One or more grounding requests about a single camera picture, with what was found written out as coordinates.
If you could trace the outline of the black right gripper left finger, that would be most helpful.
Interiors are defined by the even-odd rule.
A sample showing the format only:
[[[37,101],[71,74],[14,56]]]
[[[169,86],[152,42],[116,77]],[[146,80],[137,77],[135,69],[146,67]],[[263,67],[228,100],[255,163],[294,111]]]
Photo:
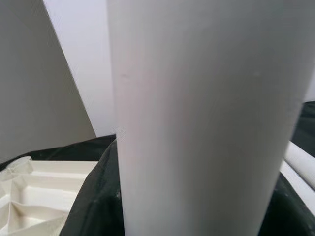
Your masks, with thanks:
[[[80,188],[65,222],[65,236],[125,236],[116,141]]]

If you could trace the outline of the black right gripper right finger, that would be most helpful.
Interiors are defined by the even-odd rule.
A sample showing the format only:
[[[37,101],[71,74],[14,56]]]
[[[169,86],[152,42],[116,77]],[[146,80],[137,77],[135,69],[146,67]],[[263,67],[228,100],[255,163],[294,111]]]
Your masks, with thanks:
[[[315,236],[315,216],[279,174],[257,236]]]

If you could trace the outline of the white plastic table top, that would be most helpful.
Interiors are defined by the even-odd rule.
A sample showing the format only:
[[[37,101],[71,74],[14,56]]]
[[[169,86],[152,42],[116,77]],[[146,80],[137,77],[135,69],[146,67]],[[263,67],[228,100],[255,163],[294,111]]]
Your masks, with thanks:
[[[36,161],[0,171],[0,236],[59,236],[95,161]]]

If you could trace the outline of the white plastic table leg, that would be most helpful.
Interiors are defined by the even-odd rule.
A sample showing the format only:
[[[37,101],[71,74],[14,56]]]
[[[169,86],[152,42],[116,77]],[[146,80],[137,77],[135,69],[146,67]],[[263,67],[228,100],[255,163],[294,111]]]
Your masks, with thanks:
[[[315,191],[285,161],[281,164],[280,172],[301,198],[315,200]]]
[[[125,236],[257,236],[315,0],[108,0]]]
[[[292,142],[288,144],[285,160],[294,169],[315,171],[315,158]]]

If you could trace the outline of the black cloth table cover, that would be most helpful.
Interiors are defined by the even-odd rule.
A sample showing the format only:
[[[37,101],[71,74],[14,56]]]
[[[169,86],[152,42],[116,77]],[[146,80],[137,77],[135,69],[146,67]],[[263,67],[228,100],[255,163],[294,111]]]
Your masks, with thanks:
[[[36,161],[99,161],[115,138],[108,135],[64,147],[30,151],[28,156]],[[61,236],[65,236],[65,226]]]

